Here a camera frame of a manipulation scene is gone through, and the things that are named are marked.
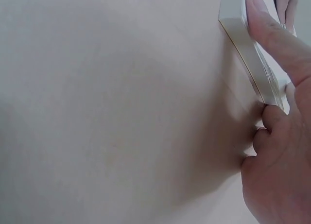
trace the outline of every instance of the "white surface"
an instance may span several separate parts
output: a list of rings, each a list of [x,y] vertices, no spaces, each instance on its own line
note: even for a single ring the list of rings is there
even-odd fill
[[[219,4],[0,0],[0,223],[256,223]]]

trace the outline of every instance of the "skin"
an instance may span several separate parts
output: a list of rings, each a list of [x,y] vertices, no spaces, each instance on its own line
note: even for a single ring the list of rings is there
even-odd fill
[[[294,17],[298,0],[276,0],[276,8],[281,24],[286,24],[286,29],[294,32]]]
[[[282,29],[262,0],[246,0],[249,32],[281,65],[290,113],[267,106],[242,164],[244,200],[261,224],[311,223],[311,48]]]

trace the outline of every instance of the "knuckle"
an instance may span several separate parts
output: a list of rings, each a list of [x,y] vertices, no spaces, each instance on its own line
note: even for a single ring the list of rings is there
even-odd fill
[[[282,34],[282,28],[274,21],[266,23],[266,34],[264,37],[264,44],[268,48],[272,48],[279,42],[280,35]]]

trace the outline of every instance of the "fingernail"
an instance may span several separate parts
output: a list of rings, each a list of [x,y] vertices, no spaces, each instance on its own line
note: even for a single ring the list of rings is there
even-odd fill
[[[294,28],[293,28],[293,27],[289,27],[289,28],[288,28],[288,31],[289,31],[291,34],[294,34]]]
[[[252,0],[252,1],[257,11],[269,13],[268,8],[263,0]]]

